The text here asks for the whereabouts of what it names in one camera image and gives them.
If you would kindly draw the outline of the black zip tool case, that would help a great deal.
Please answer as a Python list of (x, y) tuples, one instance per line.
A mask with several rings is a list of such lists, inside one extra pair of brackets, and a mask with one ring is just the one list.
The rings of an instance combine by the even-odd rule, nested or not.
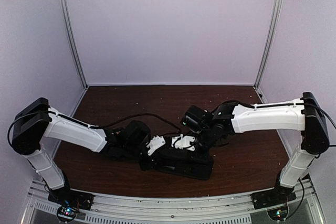
[(214, 160), (209, 155), (171, 148), (154, 153), (154, 169), (159, 172), (192, 179), (208, 180)]

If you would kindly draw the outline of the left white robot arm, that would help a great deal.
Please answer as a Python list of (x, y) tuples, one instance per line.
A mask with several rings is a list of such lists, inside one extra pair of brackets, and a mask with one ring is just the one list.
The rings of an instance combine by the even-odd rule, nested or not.
[(58, 200), (71, 205), (76, 197), (69, 189), (66, 175), (46, 153), (43, 138), (54, 138), (87, 148), (112, 159), (148, 157), (166, 143), (162, 136), (151, 136), (150, 129), (141, 121), (110, 131), (78, 121), (60, 113), (46, 98), (38, 98), (16, 116), (7, 131), (10, 147), (24, 156), (41, 176)]

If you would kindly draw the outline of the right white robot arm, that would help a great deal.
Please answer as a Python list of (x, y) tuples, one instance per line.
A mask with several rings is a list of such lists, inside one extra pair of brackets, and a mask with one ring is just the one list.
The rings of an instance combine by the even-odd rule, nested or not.
[(185, 135), (174, 137), (171, 146), (180, 150), (194, 148), (202, 153), (228, 135), (278, 129), (299, 131), (301, 142), (281, 170), (276, 187), (269, 192), (271, 202), (279, 204), (289, 196), (289, 188), (295, 186), (313, 159), (330, 147), (328, 118), (311, 92), (303, 93), (302, 98), (280, 103), (225, 101), (212, 112), (191, 106), (181, 124), (197, 136), (193, 141)]

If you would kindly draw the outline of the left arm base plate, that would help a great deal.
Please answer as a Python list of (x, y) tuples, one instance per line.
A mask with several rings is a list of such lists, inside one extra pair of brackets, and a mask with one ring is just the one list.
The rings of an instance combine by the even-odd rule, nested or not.
[(94, 195), (80, 191), (70, 190), (65, 194), (51, 191), (48, 200), (64, 207), (71, 207), (80, 210), (90, 210)]

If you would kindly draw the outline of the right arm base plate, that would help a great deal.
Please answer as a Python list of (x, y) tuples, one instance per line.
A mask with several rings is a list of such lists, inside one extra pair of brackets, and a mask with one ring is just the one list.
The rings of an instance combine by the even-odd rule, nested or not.
[(277, 194), (274, 189), (260, 191), (251, 195), (255, 210), (285, 204), (288, 201), (295, 200), (296, 198), (295, 193), (281, 195)]

